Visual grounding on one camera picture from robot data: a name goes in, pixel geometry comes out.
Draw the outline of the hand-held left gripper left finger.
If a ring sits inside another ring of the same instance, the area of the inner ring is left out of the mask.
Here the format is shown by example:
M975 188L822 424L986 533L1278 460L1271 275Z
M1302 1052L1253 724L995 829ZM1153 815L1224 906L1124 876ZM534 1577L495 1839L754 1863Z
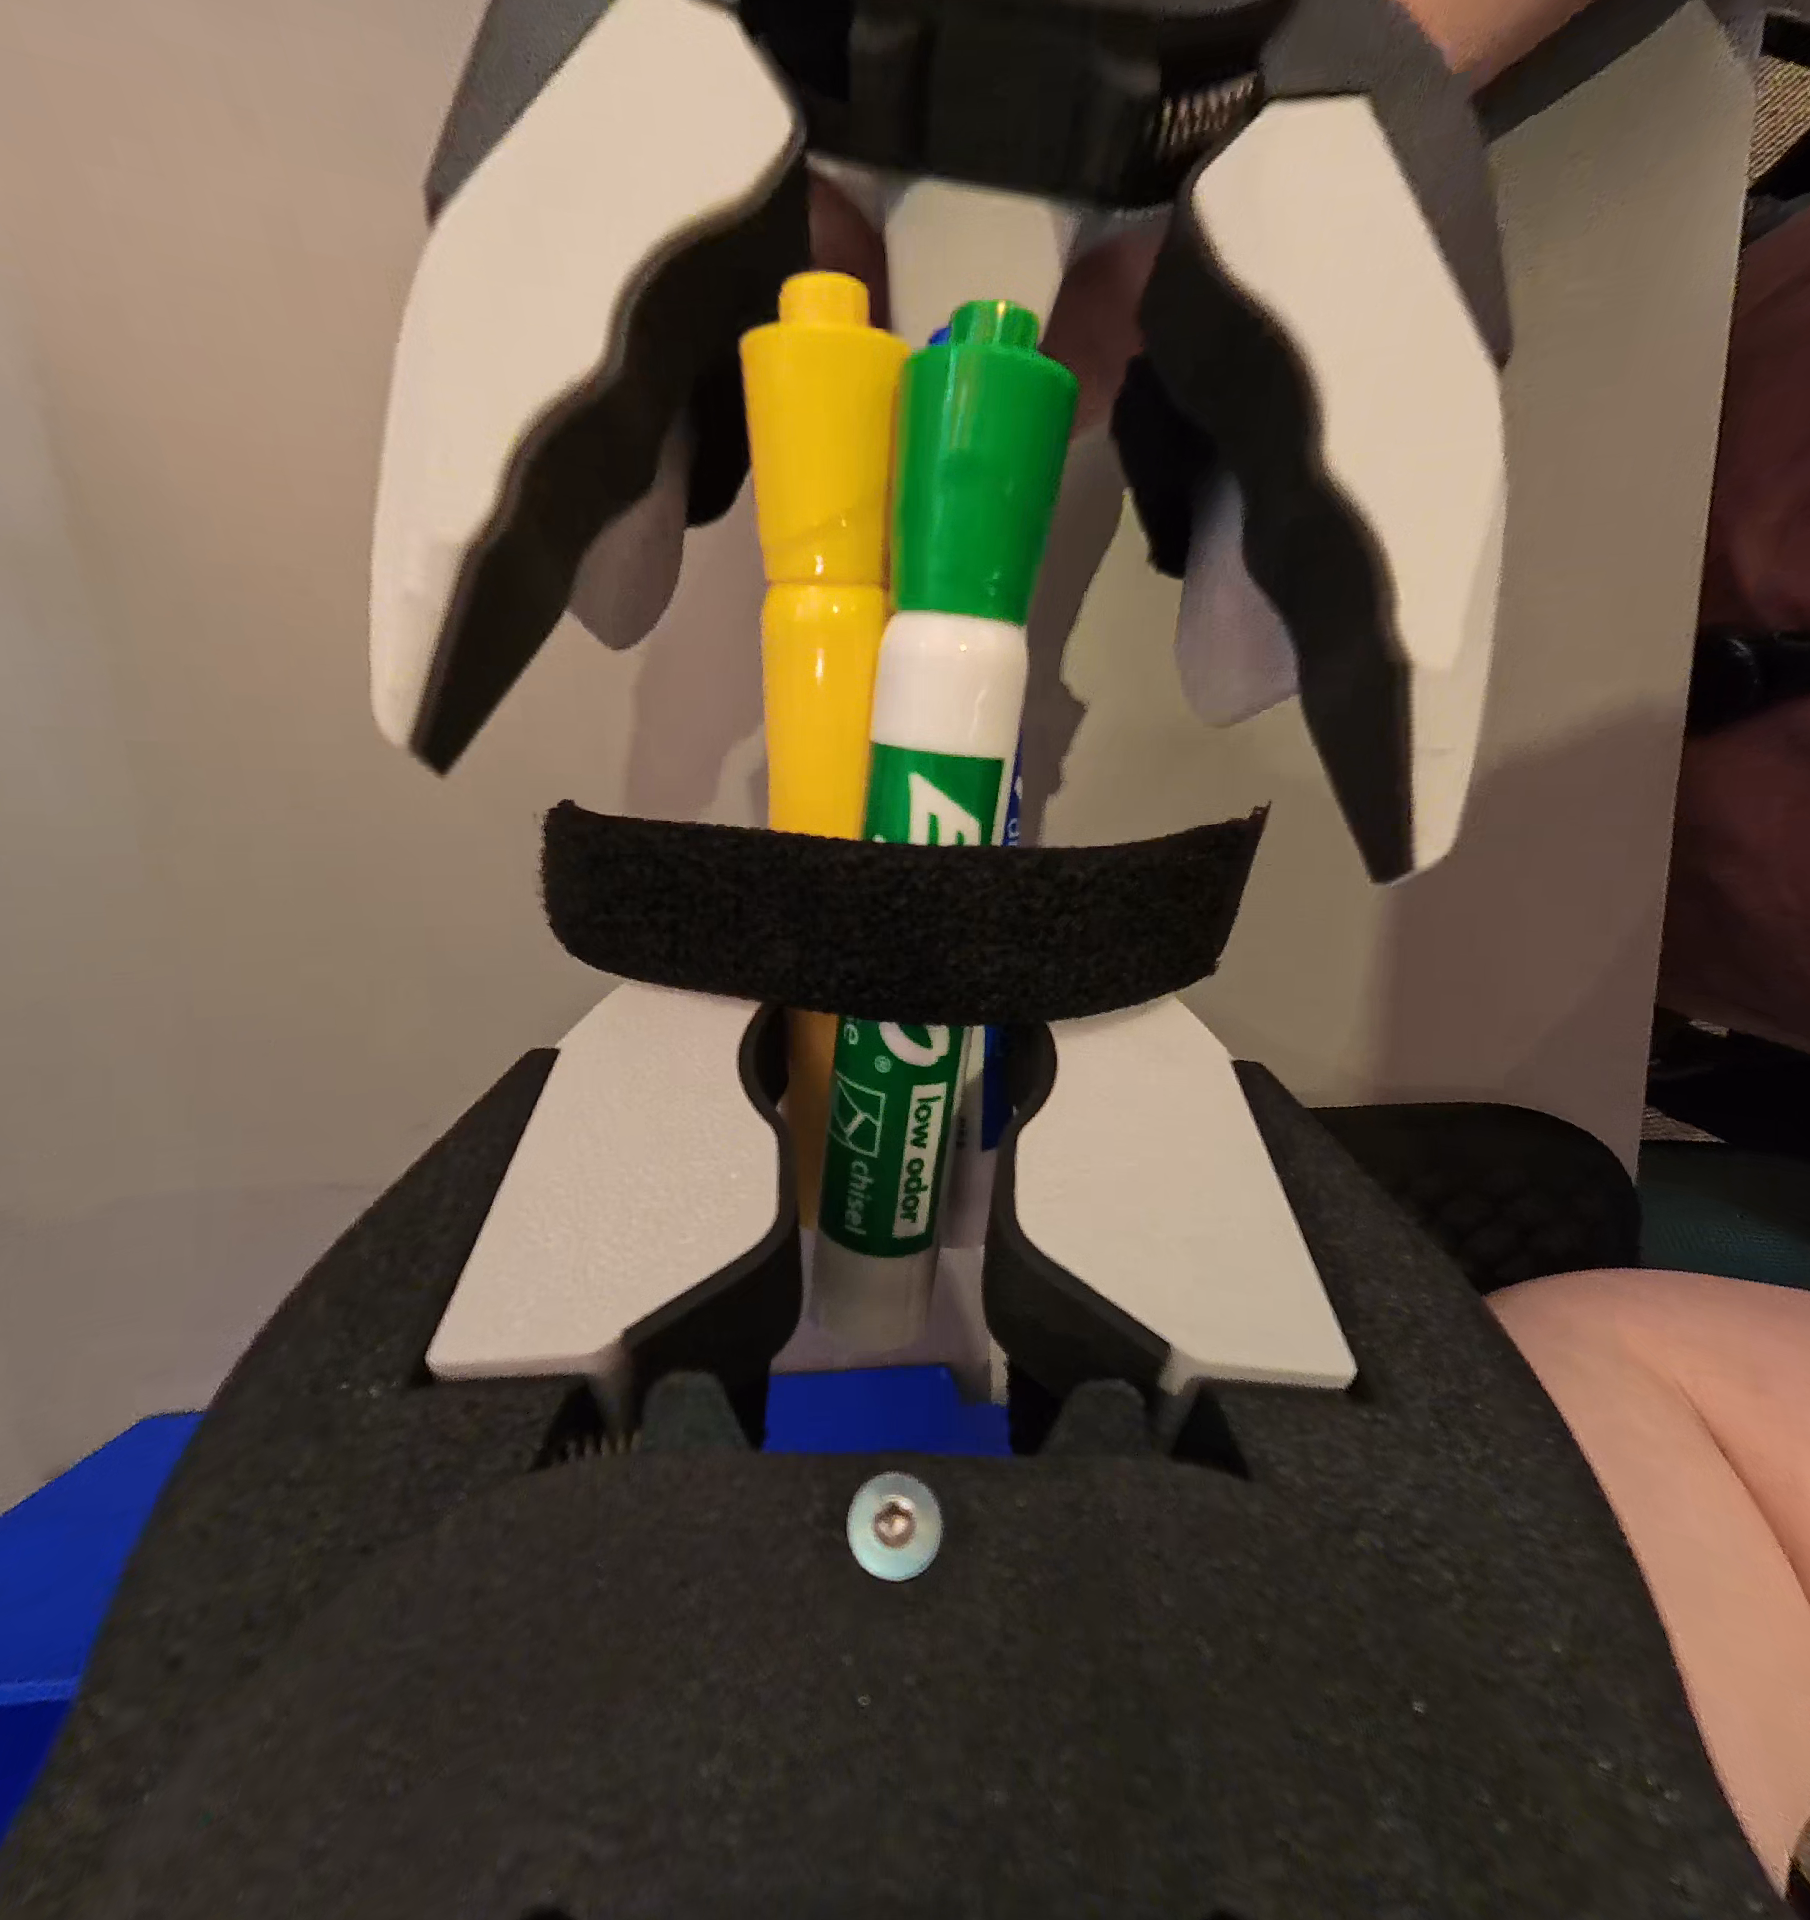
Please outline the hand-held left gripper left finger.
M716 1380L760 1447L796 1332L785 1016L653 985L556 1044L428 1344L433 1380L568 1378L636 1435L663 1378Z

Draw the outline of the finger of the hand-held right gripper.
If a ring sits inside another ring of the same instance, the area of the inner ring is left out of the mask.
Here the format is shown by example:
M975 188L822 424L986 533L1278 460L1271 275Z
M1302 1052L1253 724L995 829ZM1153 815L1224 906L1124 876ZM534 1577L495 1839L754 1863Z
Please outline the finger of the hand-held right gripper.
M1505 544L1500 377L1372 102L1275 100L1179 192L1139 319L1205 436L1173 657L1233 725L1297 699L1372 883L1445 860Z
M733 349L806 265L803 154L742 5L486 5L371 533L371 707L417 764L453 770L562 616L625 650L666 614L743 481Z

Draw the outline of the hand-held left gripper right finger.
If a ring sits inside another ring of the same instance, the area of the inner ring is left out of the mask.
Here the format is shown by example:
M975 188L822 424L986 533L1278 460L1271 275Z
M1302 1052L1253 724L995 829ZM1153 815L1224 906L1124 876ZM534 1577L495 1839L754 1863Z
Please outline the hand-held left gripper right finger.
M1165 1448L1206 1387L1353 1384L1239 1061L1184 1001L1006 1031L1002 1061L983 1318L1017 1447L1100 1380Z

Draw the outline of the blue dry erase marker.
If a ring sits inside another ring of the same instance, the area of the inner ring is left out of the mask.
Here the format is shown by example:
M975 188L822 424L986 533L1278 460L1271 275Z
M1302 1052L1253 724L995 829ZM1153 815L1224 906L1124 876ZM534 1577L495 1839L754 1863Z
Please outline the blue dry erase marker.
M997 338L1002 319L986 311L1008 311L1010 301L968 301L950 322L930 336L927 346L948 344L952 330L966 344ZM1016 847L1022 806L1022 740L1013 751L1004 803L1001 806L998 845ZM981 1025L966 1036L966 1068L958 1084L957 1128L947 1158L939 1200L939 1247L948 1253L983 1244L987 1200L998 1143L1008 1124L1006 1041L997 1025Z

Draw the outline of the yellow highlighter marker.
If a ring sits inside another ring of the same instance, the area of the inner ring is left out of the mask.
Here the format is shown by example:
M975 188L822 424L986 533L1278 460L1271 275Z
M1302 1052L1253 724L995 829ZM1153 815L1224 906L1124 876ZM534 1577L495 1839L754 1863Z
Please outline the yellow highlighter marker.
M789 275L773 323L740 340L773 831L853 840L863 829L906 354L872 323L866 286L832 271Z

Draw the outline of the green dry erase marker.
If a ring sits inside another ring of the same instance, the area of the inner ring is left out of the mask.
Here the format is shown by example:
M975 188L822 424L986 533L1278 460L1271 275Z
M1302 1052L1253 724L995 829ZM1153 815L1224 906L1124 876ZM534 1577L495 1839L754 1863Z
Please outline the green dry erase marker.
M1030 603L1078 405L1078 379L1037 334L1022 305L970 301L905 362L863 840L1002 837ZM960 1025L840 1021L812 1315L850 1358L899 1353L923 1331L970 1050Z

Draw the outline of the person's left forearm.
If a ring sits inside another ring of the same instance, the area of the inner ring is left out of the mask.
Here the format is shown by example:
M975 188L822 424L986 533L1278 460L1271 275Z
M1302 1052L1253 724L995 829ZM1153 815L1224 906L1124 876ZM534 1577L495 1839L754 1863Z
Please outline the person's left forearm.
M1592 1270L1489 1305L1608 1497L1782 1889L1810 1825L1810 1292Z

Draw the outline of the black elbow rest pad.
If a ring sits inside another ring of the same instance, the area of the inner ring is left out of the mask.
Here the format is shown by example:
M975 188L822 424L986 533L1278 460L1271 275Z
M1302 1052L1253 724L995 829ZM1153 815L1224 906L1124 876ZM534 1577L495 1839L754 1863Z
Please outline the black elbow rest pad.
M1319 1108L1316 1117L1480 1294L1638 1265L1632 1173L1562 1117L1498 1102Z

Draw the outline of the person's right hand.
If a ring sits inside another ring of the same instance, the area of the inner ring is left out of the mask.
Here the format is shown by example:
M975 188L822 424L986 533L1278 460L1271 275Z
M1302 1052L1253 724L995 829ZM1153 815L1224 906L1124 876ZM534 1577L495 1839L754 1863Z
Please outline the person's right hand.
M1563 29L1587 2L1402 2L1450 74L1483 89Z

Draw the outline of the large blue plastic bin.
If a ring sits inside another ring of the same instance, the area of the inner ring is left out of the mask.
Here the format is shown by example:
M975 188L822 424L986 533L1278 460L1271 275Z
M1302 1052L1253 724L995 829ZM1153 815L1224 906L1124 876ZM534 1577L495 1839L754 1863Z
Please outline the large blue plastic bin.
M129 1555L200 1427L145 1417L0 1515L0 1831L25 1800ZM1008 1417L939 1365L775 1377L773 1454L1006 1456Z

